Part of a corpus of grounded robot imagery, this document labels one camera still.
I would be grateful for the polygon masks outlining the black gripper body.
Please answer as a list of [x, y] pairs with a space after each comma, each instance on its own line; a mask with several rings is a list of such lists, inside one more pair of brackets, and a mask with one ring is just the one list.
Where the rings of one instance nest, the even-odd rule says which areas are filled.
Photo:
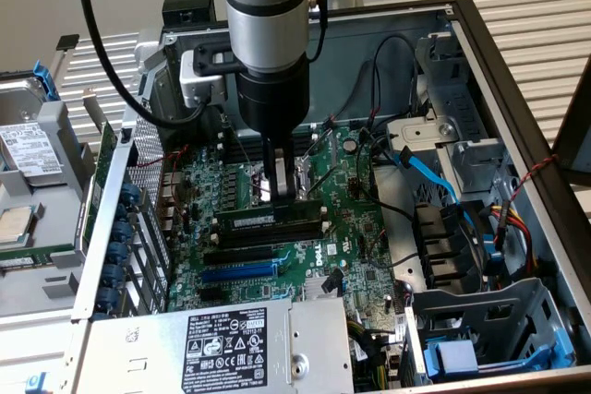
[[240, 72], [235, 83], [243, 121], [264, 137], [290, 137], [308, 114], [309, 63], [305, 56], [275, 73]]

